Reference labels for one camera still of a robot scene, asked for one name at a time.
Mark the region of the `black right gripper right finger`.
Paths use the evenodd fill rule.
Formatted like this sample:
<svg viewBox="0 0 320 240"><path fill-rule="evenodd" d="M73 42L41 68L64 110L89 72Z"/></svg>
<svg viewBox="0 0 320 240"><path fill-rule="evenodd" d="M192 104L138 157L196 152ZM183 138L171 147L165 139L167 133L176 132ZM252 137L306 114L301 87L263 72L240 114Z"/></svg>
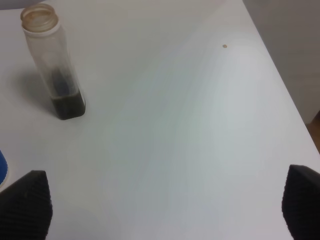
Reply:
<svg viewBox="0 0 320 240"><path fill-rule="evenodd" d="M320 174L304 165L290 165L281 210L295 240L320 238Z"/></svg>

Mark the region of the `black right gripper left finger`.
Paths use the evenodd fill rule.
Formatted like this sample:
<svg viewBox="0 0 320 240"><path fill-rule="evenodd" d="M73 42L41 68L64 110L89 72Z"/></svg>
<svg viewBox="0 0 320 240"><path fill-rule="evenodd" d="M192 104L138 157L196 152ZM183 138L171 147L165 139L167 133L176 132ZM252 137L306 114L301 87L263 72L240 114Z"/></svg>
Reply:
<svg viewBox="0 0 320 240"><path fill-rule="evenodd" d="M0 193L0 238L44 240L53 217L47 174L32 170Z"/></svg>

